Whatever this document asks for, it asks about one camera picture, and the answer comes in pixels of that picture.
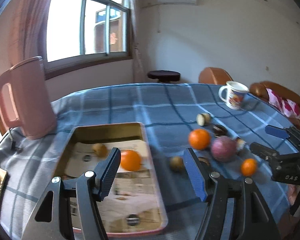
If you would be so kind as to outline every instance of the tray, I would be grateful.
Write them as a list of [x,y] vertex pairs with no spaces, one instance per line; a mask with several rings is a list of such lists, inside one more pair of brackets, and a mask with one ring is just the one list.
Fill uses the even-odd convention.
[[[168,224],[167,214],[156,178],[146,138],[145,127],[138,122],[80,126],[71,137],[55,168],[54,176],[77,178],[103,160],[92,151],[94,143],[103,143],[108,151],[113,147],[137,151],[142,157],[139,171],[119,167],[109,196],[97,202],[108,236],[157,234]],[[70,198],[74,232],[80,232],[80,220],[75,198]]]

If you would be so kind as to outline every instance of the pink pitcher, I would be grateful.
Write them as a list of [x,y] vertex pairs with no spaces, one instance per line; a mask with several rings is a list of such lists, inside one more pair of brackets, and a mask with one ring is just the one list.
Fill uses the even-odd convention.
[[[2,95],[5,84],[9,84],[15,120],[7,115]],[[26,59],[0,75],[0,115],[7,127],[21,127],[23,135],[30,140],[56,127],[56,116],[45,86],[42,57]]]

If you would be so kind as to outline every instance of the window sill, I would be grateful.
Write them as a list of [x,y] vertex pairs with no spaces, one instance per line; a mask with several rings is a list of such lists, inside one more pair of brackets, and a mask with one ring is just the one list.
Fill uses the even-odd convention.
[[85,61],[82,63],[73,63],[73,64],[69,64],[67,67],[63,67],[63,68],[59,68],[59,69],[51,70],[51,71],[47,72],[45,74],[45,78],[46,78],[46,80],[48,80],[50,78],[54,78],[54,77],[69,73],[71,71],[79,70],[82,68],[105,64],[105,63],[110,63],[110,62],[115,62],[115,61],[128,60],[128,59],[132,59],[132,56],[110,57],[110,58],[102,58],[102,59],[98,59],[98,60]]

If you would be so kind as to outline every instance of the white curtain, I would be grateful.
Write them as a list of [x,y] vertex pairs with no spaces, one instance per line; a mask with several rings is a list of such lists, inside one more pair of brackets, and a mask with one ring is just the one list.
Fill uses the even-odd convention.
[[141,53],[139,49],[139,22],[140,22],[140,13],[141,13],[141,2],[142,0],[130,0],[130,9],[131,9],[131,21],[132,21],[132,30],[133,30],[133,82],[140,83],[145,82],[146,76],[144,73]]
[[20,0],[10,29],[9,60],[12,66],[30,57],[40,56],[40,28],[50,2],[51,0]]

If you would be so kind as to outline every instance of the tangerine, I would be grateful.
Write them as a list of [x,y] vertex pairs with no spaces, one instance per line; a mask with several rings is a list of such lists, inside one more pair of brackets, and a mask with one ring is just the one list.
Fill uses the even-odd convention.
[[258,162],[255,159],[246,159],[241,164],[241,173],[244,176],[251,176],[258,169]]
[[127,171],[138,171],[141,167],[141,157],[133,150],[121,151],[120,165]]
[[196,129],[189,134],[188,140],[192,148],[203,150],[210,144],[211,136],[205,129]]

